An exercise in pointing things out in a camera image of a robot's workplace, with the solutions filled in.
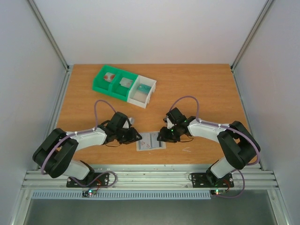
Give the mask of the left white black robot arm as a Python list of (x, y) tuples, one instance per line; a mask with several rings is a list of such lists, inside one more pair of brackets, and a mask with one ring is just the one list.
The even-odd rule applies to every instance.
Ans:
[(40, 166), (42, 174), (52, 178), (61, 175), (73, 177), (88, 187), (94, 182), (94, 174), (86, 163), (73, 160), (77, 151), (114, 141), (131, 144), (140, 140), (142, 136), (132, 126), (132, 118), (116, 112), (110, 120), (88, 130), (65, 132), (54, 129), (33, 153), (32, 159)]

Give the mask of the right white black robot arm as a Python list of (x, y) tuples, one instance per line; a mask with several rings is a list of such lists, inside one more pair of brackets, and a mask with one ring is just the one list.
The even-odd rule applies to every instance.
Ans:
[(195, 116), (187, 118), (175, 107), (166, 114), (164, 122), (167, 126), (160, 129), (158, 141), (177, 143), (186, 135), (219, 143), (224, 156), (210, 166), (204, 176), (210, 187), (219, 185), (230, 172), (243, 169), (253, 158), (260, 158), (260, 146), (239, 121), (217, 124)]

